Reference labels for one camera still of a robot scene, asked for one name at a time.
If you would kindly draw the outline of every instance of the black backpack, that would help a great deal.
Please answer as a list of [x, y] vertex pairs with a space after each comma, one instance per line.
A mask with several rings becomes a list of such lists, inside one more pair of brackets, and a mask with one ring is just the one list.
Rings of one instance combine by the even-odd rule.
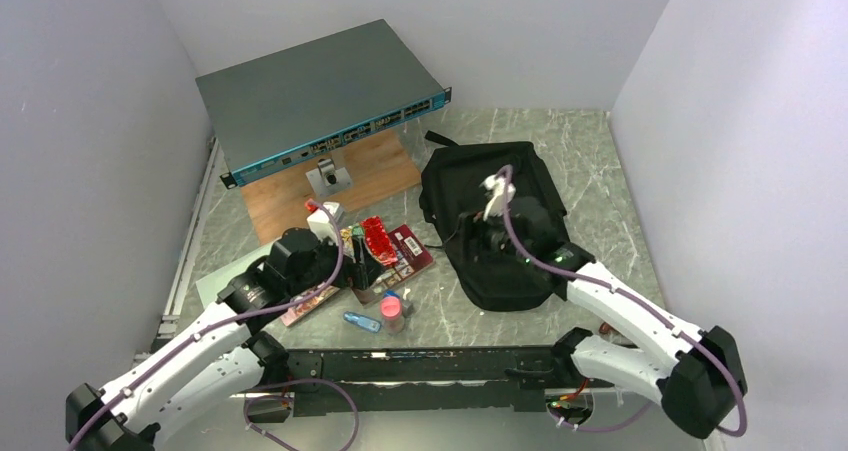
[[421, 172], [419, 206], [424, 220], [436, 227], [471, 302], [488, 311], [524, 311], [544, 303], [555, 286], [565, 286], [562, 282], [540, 285], [534, 279], [538, 270], [515, 256], [489, 253], [479, 260], [464, 259], [468, 237], [458, 232], [462, 217], [485, 209], [488, 198], [481, 184], [506, 164], [513, 166], [512, 183], [516, 188], [513, 203], [520, 203], [520, 198], [535, 198], [549, 213], [556, 238], [568, 241], [563, 221], [565, 206], [533, 143], [458, 145], [432, 131], [427, 132], [425, 139], [446, 147], [433, 151]]

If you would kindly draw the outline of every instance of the electronic component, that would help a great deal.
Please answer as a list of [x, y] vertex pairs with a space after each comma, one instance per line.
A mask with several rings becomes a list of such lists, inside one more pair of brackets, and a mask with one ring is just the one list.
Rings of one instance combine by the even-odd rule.
[[442, 108], [443, 88], [384, 20], [197, 78], [243, 186]]

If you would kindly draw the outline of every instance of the green marble tabletop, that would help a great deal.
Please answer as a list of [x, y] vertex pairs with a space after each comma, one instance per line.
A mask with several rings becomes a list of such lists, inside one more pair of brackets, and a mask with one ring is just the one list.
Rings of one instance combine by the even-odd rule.
[[[424, 140], [427, 130], [460, 144], [532, 142], [568, 210], [566, 226], [572, 241], [595, 254], [645, 297], [664, 305], [605, 112], [449, 106], [397, 128], [419, 169], [424, 168], [437, 147]], [[379, 215], [387, 229], [406, 223], [422, 242], [439, 243], [438, 235], [424, 222], [418, 207], [420, 192], [420, 186], [410, 188], [348, 213], [342, 224]], [[216, 183], [191, 289], [183, 306], [182, 326], [201, 312], [202, 302], [214, 300], [226, 282], [243, 271], [247, 261], [239, 258], [256, 252], [258, 247], [241, 194]], [[349, 292], [338, 293], [289, 328], [274, 322], [265, 329], [287, 348], [384, 348], [552, 344], [575, 326], [597, 330], [601, 324], [589, 311], [555, 296], [529, 311], [484, 312], [465, 296], [447, 258], [438, 250], [432, 254], [433, 266], [398, 287], [415, 304], [416, 312], [407, 321], [406, 329], [397, 335], [371, 334], [345, 323], [345, 311], [374, 317], [379, 313], [376, 307], [363, 308]], [[231, 266], [215, 273], [228, 264]], [[198, 290], [204, 295], [203, 300]]]

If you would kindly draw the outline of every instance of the small bottle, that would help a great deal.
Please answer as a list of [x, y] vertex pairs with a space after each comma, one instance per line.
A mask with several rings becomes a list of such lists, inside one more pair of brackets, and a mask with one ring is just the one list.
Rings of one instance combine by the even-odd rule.
[[400, 300], [400, 303], [403, 305], [403, 317], [408, 318], [412, 312], [415, 310], [415, 306], [412, 304], [412, 301], [408, 299], [403, 299], [399, 294], [395, 293], [391, 289], [386, 291], [386, 295], [384, 297], [394, 296]]
[[403, 304], [395, 296], [388, 296], [380, 301], [380, 313], [383, 315], [383, 327], [389, 334], [403, 331], [406, 319], [403, 317]]

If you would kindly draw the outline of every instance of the white cable connector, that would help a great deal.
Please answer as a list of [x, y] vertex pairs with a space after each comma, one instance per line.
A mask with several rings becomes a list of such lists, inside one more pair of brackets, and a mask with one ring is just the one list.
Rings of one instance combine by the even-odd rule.
[[624, 406], [624, 391], [619, 386], [613, 386], [615, 388], [615, 403], [618, 407]]
[[512, 201], [512, 197], [515, 196], [515, 186], [510, 183], [509, 191], [507, 192], [506, 180], [496, 174], [486, 178], [481, 186], [489, 190], [491, 194], [489, 202], [486, 203], [486, 209], [483, 211], [483, 220], [489, 219], [489, 216], [502, 215], [505, 204], [504, 200], [507, 203]]

